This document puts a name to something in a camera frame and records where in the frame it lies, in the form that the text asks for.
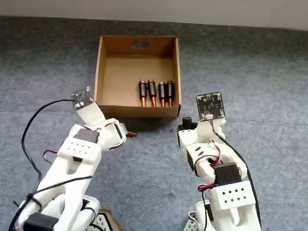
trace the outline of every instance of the black wire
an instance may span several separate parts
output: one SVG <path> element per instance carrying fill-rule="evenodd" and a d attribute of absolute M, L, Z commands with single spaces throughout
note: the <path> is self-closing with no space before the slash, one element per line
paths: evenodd
<path fill-rule="evenodd" d="M 48 107 L 49 105 L 52 105 L 54 103 L 58 103 L 58 102 L 63 102 L 63 101 L 66 101 L 66 102 L 74 102 L 75 100 L 68 100 L 68 99 L 61 99 L 61 100 L 56 100 L 56 101 L 53 101 L 53 102 L 50 102 L 48 104 L 45 104 L 44 106 L 40 107 L 37 112 L 34 113 L 34 115 L 31 117 L 31 119 L 29 120 L 25 130 L 24 130 L 24 133 L 23 133 L 23 136 L 21 138 L 21 146 L 22 146 L 22 149 L 27 157 L 27 159 L 30 161 L 32 167 L 34 168 L 34 170 L 38 173 L 38 180 L 32 190 L 32 192 L 36 191 L 36 189 L 38 189 L 38 186 L 39 186 L 39 183 L 40 181 L 42 180 L 42 173 L 41 171 L 38 169 L 37 165 L 34 163 L 33 159 L 31 158 L 30 154 L 28 153 L 26 147 L 25 147 L 25 137 L 26 137 L 26 134 L 29 130 L 29 127 L 31 125 L 31 123 L 33 122 L 34 118 L 46 107 Z"/>
<path fill-rule="evenodd" d="M 64 185 L 64 184 L 68 184 L 70 182 L 73 182 L 73 181 L 77 181 L 77 180 L 86 180 L 86 179 L 90 179 L 92 178 L 92 176 L 87 176 L 87 177 L 78 177 L 78 178 L 73 178 L 73 179 L 70 179 L 70 180 L 66 180 L 66 181 L 63 181 L 61 183 L 58 183 L 58 184 L 54 184 L 52 186 L 49 186 L 49 187 L 46 187 L 46 188 L 43 188 L 43 189 L 40 189 L 38 191 L 35 191 L 35 192 L 32 192 L 32 193 L 29 193 L 26 197 L 26 200 L 25 202 L 23 203 L 23 205 L 17 210 L 15 216 L 13 217 L 11 223 L 10 223 L 10 227 L 9 227 L 9 231 L 12 231 L 15 229 L 15 223 L 18 219 L 18 217 L 20 216 L 21 212 L 23 211 L 23 209 L 27 206 L 27 204 L 32 200 L 32 197 L 37 194 L 37 193 L 40 193 L 40 192 L 43 192 L 45 190 L 48 190 L 48 189 L 52 189 L 52 188 L 56 188 L 56 187 L 59 187 L 61 185 Z"/>
<path fill-rule="evenodd" d="M 255 197 L 255 200 L 256 200 L 256 210 L 257 210 L 257 216 L 258 216 L 258 220 L 259 220 L 259 223 L 260 223 L 260 227 L 262 228 L 262 225 L 261 225 L 261 215 L 260 215 L 260 209 L 259 209 L 259 202 L 258 202 L 258 198 L 257 198 L 257 193 L 256 193 L 256 190 L 255 190 L 255 187 L 254 187 L 254 183 L 252 181 L 252 178 L 251 178 L 251 174 L 250 174 L 250 171 L 249 171 L 249 168 L 248 168 L 248 165 L 247 163 L 245 162 L 244 158 L 241 156 L 241 154 L 239 154 L 239 152 L 233 148 L 227 141 L 225 138 L 223 138 L 222 136 L 220 136 L 214 129 L 214 125 L 213 125 L 213 121 L 212 120 L 209 120 L 208 121 L 210 123 L 210 125 L 212 126 L 212 129 L 213 129 L 213 133 L 218 137 L 220 138 L 226 145 L 228 145 L 237 155 L 238 157 L 244 162 L 244 164 L 246 165 L 247 167 L 247 176 L 248 176 L 248 179 L 250 181 L 250 184 L 251 184 L 251 188 L 252 188 L 252 192 L 254 194 L 254 197 Z"/>
<path fill-rule="evenodd" d="M 202 200 L 203 200 L 203 204 L 204 204 L 204 212 L 205 212 L 205 225 L 204 225 L 204 229 L 203 229 L 203 231 L 205 231 L 206 230 L 206 228 L 207 228 L 207 214 L 206 214 L 206 205 L 205 205 L 205 199 L 204 199 L 204 193 L 205 192 L 205 190 L 204 191 L 202 191 Z"/>
<path fill-rule="evenodd" d="M 96 218 L 96 212 L 95 212 L 95 210 L 94 210 L 93 208 L 91 208 L 91 207 L 85 207 L 85 208 L 82 209 L 81 211 L 86 210 L 86 209 L 91 210 L 91 211 L 94 213 L 94 218 L 93 218 L 93 220 L 91 221 L 91 223 L 93 223 L 93 222 L 95 221 L 95 218 Z"/>
<path fill-rule="evenodd" d="M 96 228 L 96 229 L 99 229 L 100 231 L 104 231 L 101 227 L 99 227 L 98 225 L 95 225 L 95 224 L 90 224 L 90 226 Z"/>

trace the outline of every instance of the white robotic arm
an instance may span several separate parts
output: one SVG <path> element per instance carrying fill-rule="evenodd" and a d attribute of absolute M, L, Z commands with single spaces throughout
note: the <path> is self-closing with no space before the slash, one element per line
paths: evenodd
<path fill-rule="evenodd" d="M 38 189 L 20 205 L 18 231 L 84 231 L 99 213 L 99 201 L 85 191 L 102 151 L 122 145 L 127 131 L 116 119 L 105 119 L 90 87 L 71 98 L 85 125 L 71 128 Z"/>
<path fill-rule="evenodd" d="M 197 96 L 201 122 L 183 118 L 178 128 L 181 152 L 205 184 L 198 190 L 208 200 L 190 212 L 185 231 L 260 231 L 256 198 L 244 160 L 226 145 L 226 123 L 220 92 Z"/>

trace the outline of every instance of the copper cylinder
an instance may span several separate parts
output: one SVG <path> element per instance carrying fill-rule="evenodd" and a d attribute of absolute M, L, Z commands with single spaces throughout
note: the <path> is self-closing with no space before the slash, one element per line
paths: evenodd
<path fill-rule="evenodd" d="M 154 96 L 151 97 L 152 107 L 156 107 L 156 99 Z"/>
<path fill-rule="evenodd" d="M 142 107 L 145 107 L 145 106 L 146 106 L 145 97 L 142 97 L 142 98 L 141 98 L 141 106 L 142 106 Z"/>

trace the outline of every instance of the cable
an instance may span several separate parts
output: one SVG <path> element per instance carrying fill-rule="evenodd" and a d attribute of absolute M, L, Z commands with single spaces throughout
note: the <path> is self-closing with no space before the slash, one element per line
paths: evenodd
<path fill-rule="evenodd" d="M 205 230 L 206 230 L 206 228 L 207 228 L 207 212 L 206 212 L 206 206 L 205 206 L 204 192 L 205 192 L 205 190 L 204 190 L 204 191 L 202 191 L 202 200 L 203 200 L 203 204 L 204 204 L 204 212 L 205 212 L 205 225 L 204 225 L 204 229 L 203 229 L 203 231 L 205 231 Z"/>
<path fill-rule="evenodd" d="M 215 156 L 215 155 L 203 155 L 203 156 L 199 157 L 199 158 L 195 161 L 195 163 L 194 163 L 194 165 L 193 165 L 193 171 L 194 171 L 194 173 L 195 173 L 195 175 L 196 175 L 197 177 L 199 177 L 198 172 L 197 172 L 197 168 L 196 168 L 196 165 L 197 165 L 198 161 L 202 160 L 203 158 L 210 157 L 210 156 L 211 156 L 211 157 L 216 157 L 216 160 L 214 161 L 214 163 L 211 164 L 211 166 L 216 165 L 215 163 L 216 163 L 217 160 L 219 160 L 219 157 L 218 157 L 218 156 Z"/>
<path fill-rule="evenodd" d="M 207 189 L 212 189 L 216 186 L 216 184 L 199 184 L 197 189 L 199 192 L 204 192 Z"/>
<path fill-rule="evenodd" d="M 210 125 L 212 126 L 214 135 L 216 135 L 216 136 L 217 136 L 218 138 L 220 138 L 226 145 L 228 145 L 228 146 L 238 155 L 238 157 L 244 162 L 244 164 L 246 165 L 246 167 L 247 167 L 247 176 L 248 176 L 248 179 L 249 179 L 249 181 L 250 181 L 251 188 L 252 188 L 252 192 L 253 192 L 254 197 L 255 197 L 255 200 L 256 200 L 256 210 L 257 210 L 258 220 L 259 220 L 259 223 L 260 223 L 260 227 L 262 227 L 262 225 L 261 225 L 261 215 L 260 215 L 260 209 L 259 209 L 259 202 L 258 202 L 258 198 L 257 198 L 257 193 L 256 193 L 256 190 L 255 190 L 255 187 L 254 187 L 254 183 L 253 183 L 252 178 L 251 178 L 251 174 L 250 174 L 248 165 L 246 164 L 244 158 L 239 154 L 239 152 L 238 152 L 235 148 L 233 148 L 233 147 L 226 141 L 225 138 L 223 138 L 222 136 L 220 136 L 220 135 L 215 131 L 214 125 L 213 125 L 213 121 L 212 121 L 212 120 L 209 120 L 208 122 L 209 122 Z"/>
<path fill-rule="evenodd" d="M 96 212 L 95 212 L 95 210 L 94 210 L 93 208 L 91 208 L 91 207 L 85 207 L 85 208 L 82 209 L 81 211 L 86 210 L 86 209 L 91 210 L 91 211 L 93 212 L 94 218 L 93 218 L 93 220 L 91 221 L 91 223 L 93 223 L 93 222 L 95 221 L 95 218 L 96 218 Z"/>
<path fill-rule="evenodd" d="M 100 230 L 100 231 L 104 231 L 101 227 L 99 227 L 98 225 L 95 225 L 95 224 L 90 224 L 90 226 Z"/>
<path fill-rule="evenodd" d="M 71 183 L 73 181 L 77 181 L 77 180 L 86 180 L 86 179 L 90 179 L 92 178 L 92 176 L 87 176 L 87 177 L 78 177 L 78 178 L 73 178 L 73 179 L 70 179 L 70 180 L 66 180 L 66 181 L 63 181 L 61 183 L 58 183 L 58 184 L 54 184 L 52 186 L 49 186 L 49 187 L 46 187 L 46 188 L 43 188 L 43 189 L 40 189 L 38 191 L 35 191 L 35 192 L 32 192 L 32 193 L 29 193 L 26 197 L 26 200 L 25 202 L 21 205 L 21 207 L 17 210 L 15 216 L 13 217 L 11 223 L 10 223 L 10 227 L 9 227 L 9 231 L 13 231 L 15 230 L 15 223 L 18 219 L 18 217 L 20 216 L 21 212 L 23 211 L 23 209 L 27 206 L 27 204 L 33 200 L 33 196 L 37 193 L 40 193 L 40 192 L 43 192 L 45 190 L 48 190 L 48 189 L 52 189 L 52 188 L 56 188 L 56 187 L 59 187 L 61 185 L 64 185 L 64 184 L 68 184 L 68 183 Z"/>
<path fill-rule="evenodd" d="M 46 153 L 54 153 L 54 154 L 57 154 L 57 152 L 53 151 L 53 150 L 46 150 L 43 152 L 43 159 L 48 162 L 50 165 L 52 165 L 52 163 L 46 159 Z"/>
<path fill-rule="evenodd" d="M 30 154 L 28 153 L 28 151 L 26 150 L 26 146 L 25 146 L 25 137 L 26 137 L 26 134 L 29 130 L 29 127 L 31 125 L 31 123 L 33 122 L 34 118 L 46 107 L 48 107 L 49 105 L 52 105 L 54 103 L 59 103 L 59 102 L 74 102 L 75 100 L 68 100 L 68 99 L 61 99 L 61 100 L 56 100 L 56 101 L 53 101 L 53 102 L 50 102 L 48 104 L 45 104 L 44 106 L 40 107 L 37 112 L 34 113 L 34 115 L 31 117 L 31 119 L 29 120 L 25 130 L 24 130 L 24 133 L 23 133 L 23 136 L 21 138 L 21 146 L 22 146 L 22 149 L 27 157 L 27 159 L 30 161 L 32 167 L 34 168 L 34 170 L 37 172 L 38 174 L 38 179 L 37 179 L 37 182 L 32 190 L 32 192 L 36 191 L 36 189 L 38 189 L 38 186 L 39 186 L 39 183 L 40 181 L 42 180 L 42 173 L 41 171 L 38 169 L 37 165 L 34 163 L 33 159 L 31 158 Z"/>
<path fill-rule="evenodd" d="M 122 134 L 125 134 L 123 128 L 122 128 L 120 125 L 118 125 L 116 122 L 110 122 L 110 123 L 106 124 L 104 127 L 107 127 L 107 126 L 109 126 L 109 125 L 111 125 L 111 124 L 113 124 L 114 126 L 117 126 L 117 127 L 121 130 L 120 132 L 122 132 Z M 118 148 L 118 147 L 120 147 L 122 144 L 124 144 L 125 142 L 126 142 L 126 136 L 124 135 L 124 136 L 122 136 L 122 142 L 119 143 L 119 144 L 117 144 L 116 146 L 113 146 L 113 147 L 109 148 L 109 150 Z"/>

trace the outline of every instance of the copper pin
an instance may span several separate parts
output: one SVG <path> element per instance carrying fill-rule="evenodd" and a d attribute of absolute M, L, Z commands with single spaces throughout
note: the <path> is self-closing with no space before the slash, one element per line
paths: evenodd
<path fill-rule="evenodd" d="M 173 106 L 172 98 L 169 98 L 168 105 L 169 105 L 169 107 L 172 107 L 172 106 Z"/>
<path fill-rule="evenodd" d="M 146 104 L 145 104 L 145 98 L 144 97 L 141 97 L 141 106 L 142 107 L 145 107 Z"/>
<path fill-rule="evenodd" d="M 151 97 L 152 107 L 156 107 L 156 99 L 155 96 Z"/>

